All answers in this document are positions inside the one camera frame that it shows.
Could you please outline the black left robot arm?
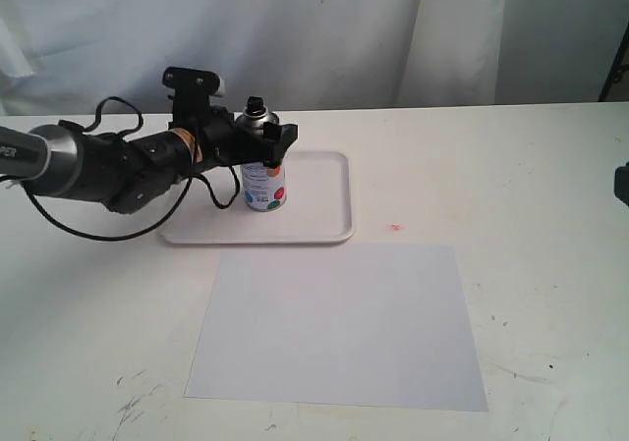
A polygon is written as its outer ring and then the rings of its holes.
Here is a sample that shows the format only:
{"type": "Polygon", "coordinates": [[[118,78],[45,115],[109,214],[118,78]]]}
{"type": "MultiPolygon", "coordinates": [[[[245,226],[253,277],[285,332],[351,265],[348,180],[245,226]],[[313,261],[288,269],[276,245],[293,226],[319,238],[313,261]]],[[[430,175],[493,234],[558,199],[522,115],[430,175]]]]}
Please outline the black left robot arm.
{"type": "Polygon", "coordinates": [[[132,214],[190,175],[250,163],[278,166],[297,140],[277,117],[242,122],[222,107],[174,118],[167,130],[132,140],[91,135],[60,121],[28,133],[1,130],[1,172],[36,195],[100,203],[132,214]]]}

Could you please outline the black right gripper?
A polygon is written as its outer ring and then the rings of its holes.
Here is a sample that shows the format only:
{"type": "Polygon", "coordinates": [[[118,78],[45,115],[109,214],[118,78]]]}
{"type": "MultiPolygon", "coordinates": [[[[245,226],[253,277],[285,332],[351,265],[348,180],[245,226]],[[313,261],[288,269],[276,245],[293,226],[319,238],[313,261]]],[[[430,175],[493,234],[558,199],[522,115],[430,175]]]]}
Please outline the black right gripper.
{"type": "Polygon", "coordinates": [[[615,169],[613,192],[619,200],[629,200],[629,163],[615,169]]]}

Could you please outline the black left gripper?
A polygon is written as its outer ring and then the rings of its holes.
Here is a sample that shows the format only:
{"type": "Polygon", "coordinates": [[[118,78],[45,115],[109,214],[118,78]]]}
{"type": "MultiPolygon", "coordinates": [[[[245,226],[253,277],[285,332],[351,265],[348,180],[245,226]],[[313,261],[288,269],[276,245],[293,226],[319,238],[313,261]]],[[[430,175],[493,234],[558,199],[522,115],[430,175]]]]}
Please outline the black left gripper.
{"type": "Polygon", "coordinates": [[[198,134],[202,160],[195,166],[196,171],[260,161],[267,167],[278,167],[298,138],[298,126],[265,122],[262,138],[267,148],[259,136],[236,124],[232,112],[210,107],[200,117],[198,134]]]}

